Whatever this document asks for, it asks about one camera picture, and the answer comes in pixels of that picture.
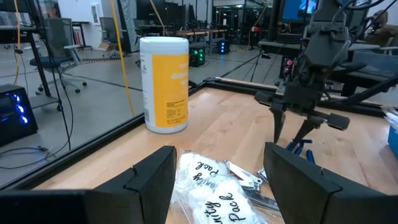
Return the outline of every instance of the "white lid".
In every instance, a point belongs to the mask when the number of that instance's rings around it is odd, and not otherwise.
[[[140,51],[150,54],[188,53],[189,41],[182,37],[141,37]]]

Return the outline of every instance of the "blue led light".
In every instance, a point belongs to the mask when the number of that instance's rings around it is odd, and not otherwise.
[[[21,118],[24,121],[24,123],[27,124],[27,118],[25,118],[24,116],[21,116]]]
[[[19,105],[17,105],[17,107],[18,107],[18,109],[19,109],[19,111],[20,111],[21,113],[24,112],[24,108],[23,108],[23,107],[21,107],[21,106],[19,106]]]

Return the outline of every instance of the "black metal frame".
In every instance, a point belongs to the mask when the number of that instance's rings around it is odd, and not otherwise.
[[[237,93],[244,93],[249,95],[255,95],[258,91],[273,94],[276,92],[276,86],[261,86],[252,85],[249,83],[238,83],[222,78],[207,78],[200,84],[190,82],[189,95],[192,95],[203,88],[216,88],[226,91],[233,91]],[[364,114],[369,116],[383,117],[384,113],[380,109],[380,105],[372,103],[358,103],[353,106],[346,106],[332,101],[321,101],[318,106],[347,111],[351,113]],[[141,113],[135,118],[126,121],[119,126],[99,135],[98,137],[78,146],[72,151],[68,151],[64,155],[56,158],[52,162],[48,162],[35,170],[26,173],[22,177],[13,180],[6,185],[0,187],[0,190],[8,189],[32,189],[38,186],[47,179],[55,176],[59,172],[67,169],[74,165],[78,161],[84,159],[95,151],[101,149],[103,146],[111,143],[115,139],[121,137],[123,134],[131,131],[132,129],[145,123],[144,114]]]

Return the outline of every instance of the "person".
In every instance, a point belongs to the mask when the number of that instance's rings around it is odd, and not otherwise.
[[[376,19],[383,10],[377,11],[373,17],[372,21]],[[387,42],[390,37],[395,37],[398,35],[398,26],[393,26],[387,24],[388,22],[388,12],[383,13],[378,19],[376,19],[367,35],[365,36],[365,41],[367,44],[380,45],[381,47],[386,47]]]

